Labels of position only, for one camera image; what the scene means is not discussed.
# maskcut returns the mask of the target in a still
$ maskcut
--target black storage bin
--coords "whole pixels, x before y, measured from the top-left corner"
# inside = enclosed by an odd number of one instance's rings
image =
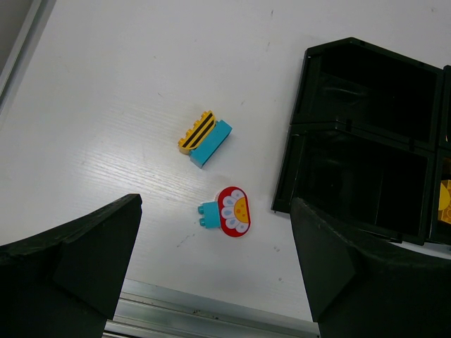
[[[289,212],[300,197],[363,230],[423,244],[434,160],[341,123],[292,125],[273,210]]]
[[[291,124],[340,122],[435,150],[443,72],[348,38],[307,49]]]
[[[440,183],[442,180],[451,180],[451,151],[447,149],[439,149],[437,152],[429,238],[433,242],[451,244],[451,224],[438,219]]]

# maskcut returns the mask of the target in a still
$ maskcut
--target blue lego brick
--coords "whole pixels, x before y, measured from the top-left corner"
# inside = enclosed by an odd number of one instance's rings
[[[203,203],[197,210],[204,216],[199,220],[202,227],[207,229],[221,227],[218,202]]]
[[[215,128],[205,137],[204,141],[195,150],[191,150],[191,161],[199,168],[202,168],[231,131],[231,126],[222,120],[218,121]]]

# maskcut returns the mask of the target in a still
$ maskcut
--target black stripe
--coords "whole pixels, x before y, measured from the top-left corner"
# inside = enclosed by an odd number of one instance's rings
[[[213,127],[214,125],[214,121],[211,121],[211,123],[209,124],[209,126],[207,128],[204,129],[204,131],[199,135],[199,137],[196,139],[196,141],[194,141],[194,143],[192,144],[192,146],[196,146],[200,140],[202,139],[202,137],[205,136],[205,134],[211,129],[211,127]]]
[[[201,130],[202,127],[204,127],[204,126],[208,123],[208,121],[211,119],[212,116],[213,116],[213,113],[210,113],[210,114],[206,117],[206,119],[204,120],[204,122],[202,122],[202,123],[200,124],[200,126],[196,129],[196,131],[193,132],[193,133],[191,134],[190,138],[187,139],[187,141],[186,141],[182,146],[187,146],[188,144],[190,144],[190,142],[192,141],[192,139],[194,139],[194,138],[196,137],[196,134],[199,132],[199,130]]]

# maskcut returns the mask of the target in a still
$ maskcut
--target black plastic compartment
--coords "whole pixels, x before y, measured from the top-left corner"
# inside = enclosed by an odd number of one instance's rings
[[[440,124],[439,146],[451,150],[451,66],[447,65],[444,70],[445,84],[443,85],[443,105]]]
[[[434,150],[441,69],[349,38],[305,53],[292,124],[341,122]]]
[[[433,242],[451,244],[451,224],[438,220],[440,182],[442,180],[451,180],[451,151],[446,149],[439,149],[437,152],[435,180],[433,183],[430,239]]]
[[[293,125],[273,210],[301,197],[359,228],[423,244],[433,153],[340,123]]]

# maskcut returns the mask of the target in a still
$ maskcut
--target yellow lego brick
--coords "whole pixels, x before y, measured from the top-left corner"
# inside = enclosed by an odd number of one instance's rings
[[[178,148],[184,154],[196,149],[216,125],[212,111],[205,111],[200,120],[194,122],[194,127],[186,132],[186,136],[178,142]]]
[[[444,180],[440,183],[438,220],[451,224],[451,180]]]

